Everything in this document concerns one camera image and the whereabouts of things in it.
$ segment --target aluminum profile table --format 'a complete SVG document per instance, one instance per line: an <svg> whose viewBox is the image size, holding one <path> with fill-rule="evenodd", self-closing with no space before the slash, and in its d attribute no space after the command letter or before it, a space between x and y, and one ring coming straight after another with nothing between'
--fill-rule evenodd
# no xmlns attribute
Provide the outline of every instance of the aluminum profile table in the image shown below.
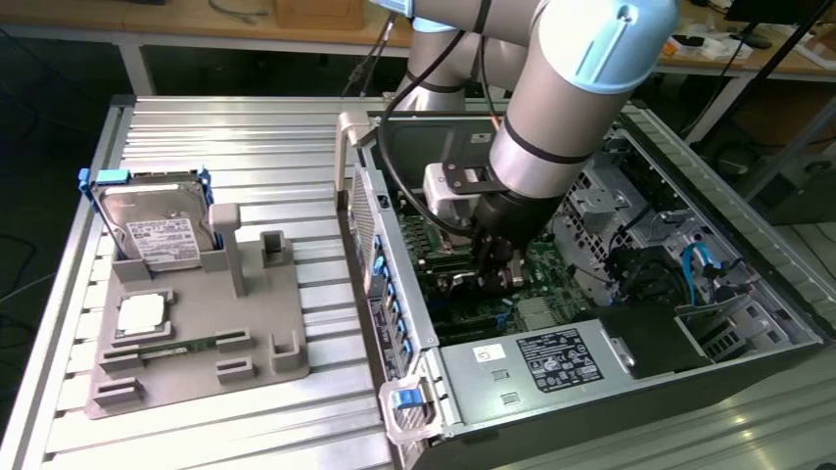
<svg viewBox="0 0 836 470"><path fill-rule="evenodd" d="M378 99L272 98L142 98L114 106L94 168L206 165L216 199L242 204L239 238L276 228L292 238L312 373L90 420L82 406L114 247L82 201L0 468L392 466L332 201L338 113L382 108ZM812 469L836 461L835 358L823 354L716 406L508 468Z"/></svg>

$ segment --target gray fixture holder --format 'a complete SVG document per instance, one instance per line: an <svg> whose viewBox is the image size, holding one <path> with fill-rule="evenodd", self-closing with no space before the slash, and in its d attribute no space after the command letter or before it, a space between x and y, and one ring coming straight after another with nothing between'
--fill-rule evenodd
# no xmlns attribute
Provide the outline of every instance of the gray fixture holder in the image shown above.
<svg viewBox="0 0 836 470"><path fill-rule="evenodd" d="M152 273L116 261L98 338L86 413L92 419L194 400L308 375L307 342L290 240L282 231L238 243L238 205L210 207L224 247L203 268ZM118 338L122 303L164 297L155 331Z"/></svg>

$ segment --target green circuit board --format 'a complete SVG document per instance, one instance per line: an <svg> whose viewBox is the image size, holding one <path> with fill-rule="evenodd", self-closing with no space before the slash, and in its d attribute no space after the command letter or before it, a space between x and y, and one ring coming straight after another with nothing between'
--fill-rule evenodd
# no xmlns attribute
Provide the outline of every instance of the green circuit board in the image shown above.
<svg viewBox="0 0 836 470"><path fill-rule="evenodd" d="M512 295L454 297L452 279L474 274L471 240L450 236L419 215L400 214L400 224L442 346L571 323L591 308L552 241L530 244L526 285Z"/></svg>

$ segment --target power supply label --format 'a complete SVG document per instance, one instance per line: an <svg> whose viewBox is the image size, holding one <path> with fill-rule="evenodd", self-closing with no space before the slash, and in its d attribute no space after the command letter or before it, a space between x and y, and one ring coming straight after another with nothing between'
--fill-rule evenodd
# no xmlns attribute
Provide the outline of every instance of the power supply label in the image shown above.
<svg viewBox="0 0 836 470"><path fill-rule="evenodd" d="M188 218L128 222L128 231L140 256L148 264L200 258Z"/></svg>
<svg viewBox="0 0 836 470"><path fill-rule="evenodd" d="M578 330L563 330L518 340L535 383L550 394L604 379Z"/></svg>

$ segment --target wooden table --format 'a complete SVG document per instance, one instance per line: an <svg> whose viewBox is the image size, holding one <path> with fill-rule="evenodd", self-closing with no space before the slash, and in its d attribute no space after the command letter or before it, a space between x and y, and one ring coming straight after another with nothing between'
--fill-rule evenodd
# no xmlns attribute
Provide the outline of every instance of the wooden table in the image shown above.
<svg viewBox="0 0 836 470"><path fill-rule="evenodd" d="M222 0L238 10L270 10L272 0ZM291 29L276 25L274 16L256 18L255 24L223 15L207 0L168 0L164 6L139 5L120 0L0 0L0 25L15 36L110 42L119 47L128 77L138 95L155 94L154 80L143 57L143 46L207 47L320 54L364 55L375 42L388 12L366 4L366 28L356 31ZM714 21L719 29L730 23L714 10L680 5L680 23ZM687 141L699 140L726 112L758 71L767 64L787 39L760 27L775 46L755 50L727 76L734 79L719 95L703 120L694 126ZM400 18L392 31L384 55L407 57L412 43L412 27ZM666 73L719 75L726 61L703 56L663 56L659 71ZM823 69L802 54L792 52L770 76L799 81L836 81L836 73Z"/></svg>

